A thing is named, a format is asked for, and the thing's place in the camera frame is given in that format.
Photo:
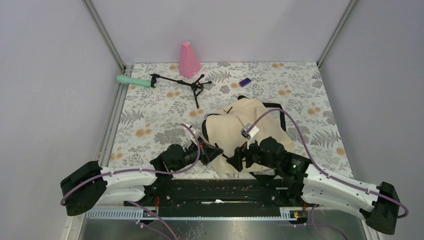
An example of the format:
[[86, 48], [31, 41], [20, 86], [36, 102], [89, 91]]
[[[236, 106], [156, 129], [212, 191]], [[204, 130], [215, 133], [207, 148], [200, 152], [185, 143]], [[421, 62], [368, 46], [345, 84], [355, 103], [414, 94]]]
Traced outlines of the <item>black compass tool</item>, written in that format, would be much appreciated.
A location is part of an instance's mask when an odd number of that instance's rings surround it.
[[167, 81], [171, 81], [171, 82], [174, 82], [174, 83], [177, 83], [177, 84], [180, 84], [180, 85], [190, 87], [192, 92], [193, 92], [193, 96], [194, 96], [194, 100], [195, 100], [195, 104], [196, 104], [197, 109], [200, 109], [199, 102], [198, 102], [198, 96], [205, 89], [205, 85], [212, 84], [212, 81], [210, 81], [210, 80], [206, 81], [206, 82], [200, 82], [200, 80], [205, 77], [204, 74], [201, 74], [200, 77], [192, 83], [186, 82], [184, 80], [177, 80], [177, 79], [164, 77], [164, 76], [161, 76], [161, 75], [156, 74], [156, 73], [152, 73], [152, 74], [150, 74], [150, 76], [151, 76], [151, 81], [150, 81], [151, 87], [153, 87], [153, 88], [154, 88], [154, 84], [157, 83], [157, 79], [164, 79], [164, 80], [167, 80]]

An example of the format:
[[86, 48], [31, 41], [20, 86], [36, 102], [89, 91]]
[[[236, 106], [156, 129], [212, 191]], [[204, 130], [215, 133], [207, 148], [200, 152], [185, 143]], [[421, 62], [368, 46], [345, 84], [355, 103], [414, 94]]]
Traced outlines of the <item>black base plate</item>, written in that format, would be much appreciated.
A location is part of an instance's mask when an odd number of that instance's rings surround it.
[[311, 207], [302, 183], [285, 179], [175, 179], [147, 186], [136, 203], [161, 217], [276, 217], [280, 207]]

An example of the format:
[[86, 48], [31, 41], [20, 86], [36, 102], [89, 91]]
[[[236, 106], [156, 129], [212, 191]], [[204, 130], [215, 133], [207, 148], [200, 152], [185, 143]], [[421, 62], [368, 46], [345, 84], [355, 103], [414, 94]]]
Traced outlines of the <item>small purple box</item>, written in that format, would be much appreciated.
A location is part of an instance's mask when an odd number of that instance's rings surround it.
[[249, 83], [251, 83], [251, 79], [250, 78], [245, 78], [245, 79], [243, 79], [243, 80], [241, 80], [240, 82], [239, 82], [239, 85], [241, 86], [241, 87], [245, 87], [246, 85], [248, 85]]

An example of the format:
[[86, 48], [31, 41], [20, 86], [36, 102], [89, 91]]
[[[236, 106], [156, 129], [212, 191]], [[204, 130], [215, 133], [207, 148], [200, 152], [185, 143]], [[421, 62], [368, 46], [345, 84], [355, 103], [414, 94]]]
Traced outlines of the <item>beige canvas backpack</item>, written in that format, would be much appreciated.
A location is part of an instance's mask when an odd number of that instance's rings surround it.
[[[211, 167], [221, 174], [235, 174], [237, 170], [227, 162], [227, 158], [232, 157], [235, 149], [247, 142], [242, 129], [254, 123], [266, 111], [275, 108], [281, 109], [282, 106], [240, 96], [237, 101], [207, 115], [202, 123], [202, 135], [224, 153], [224, 156], [220, 155], [211, 161]], [[256, 140], [261, 142], [272, 137], [288, 152], [294, 153], [295, 143], [286, 134], [285, 123], [283, 113], [280, 113], [278, 120], [270, 113], [267, 114], [255, 125], [259, 129]]]

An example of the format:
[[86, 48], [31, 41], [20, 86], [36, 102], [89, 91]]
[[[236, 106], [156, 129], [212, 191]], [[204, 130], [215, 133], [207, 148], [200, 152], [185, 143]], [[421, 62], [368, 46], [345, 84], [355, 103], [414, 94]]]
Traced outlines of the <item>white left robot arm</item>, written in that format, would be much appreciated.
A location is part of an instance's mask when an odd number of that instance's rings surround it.
[[101, 167], [95, 160], [85, 163], [60, 182], [60, 205], [66, 208], [68, 216], [77, 216], [99, 205], [124, 201], [152, 204], [155, 192], [147, 186], [160, 178], [185, 173], [199, 162], [208, 165], [224, 152], [197, 136], [192, 126], [183, 127], [191, 134], [191, 145], [184, 148], [171, 144], [149, 164], [112, 169]]

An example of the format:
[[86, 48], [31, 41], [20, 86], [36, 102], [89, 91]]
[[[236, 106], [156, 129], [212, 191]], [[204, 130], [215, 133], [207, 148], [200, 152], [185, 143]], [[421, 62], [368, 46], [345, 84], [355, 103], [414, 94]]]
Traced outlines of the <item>green tube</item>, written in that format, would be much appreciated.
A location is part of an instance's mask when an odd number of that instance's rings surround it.
[[125, 75], [118, 75], [116, 77], [116, 81], [121, 84], [129, 84], [129, 85], [135, 85], [135, 86], [141, 86], [141, 87], [148, 87], [148, 88], [157, 87], [156, 80], [143, 80], [138, 78], [131, 78]]

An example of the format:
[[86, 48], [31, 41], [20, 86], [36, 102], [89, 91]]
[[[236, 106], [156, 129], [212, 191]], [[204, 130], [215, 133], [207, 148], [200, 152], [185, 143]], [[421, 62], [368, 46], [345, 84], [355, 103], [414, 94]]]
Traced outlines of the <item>pink cone-shaped object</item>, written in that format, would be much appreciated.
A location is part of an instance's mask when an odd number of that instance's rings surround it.
[[189, 41], [181, 43], [178, 66], [180, 75], [187, 79], [194, 77], [202, 69]]

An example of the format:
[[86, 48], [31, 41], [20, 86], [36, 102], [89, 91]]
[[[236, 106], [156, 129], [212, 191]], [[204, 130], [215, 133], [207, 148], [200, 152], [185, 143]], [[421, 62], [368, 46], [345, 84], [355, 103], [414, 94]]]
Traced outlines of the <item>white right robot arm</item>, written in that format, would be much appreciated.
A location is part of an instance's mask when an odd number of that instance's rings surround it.
[[304, 203], [334, 208], [358, 217], [382, 234], [393, 235], [397, 220], [407, 217], [409, 210], [392, 184], [383, 181], [375, 185], [344, 177], [325, 170], [310, 154], [303, 157], [288, 152], [271, 136], [261, 142], [254, 139], [259, 133], [256, 125], [275, 110], [267, 110], [241, 130], [247, 142], [237, 147], [227, 162], [237, 171], [252, 164], [273, 169], [286, 183], [286, 198], [293, 206]]

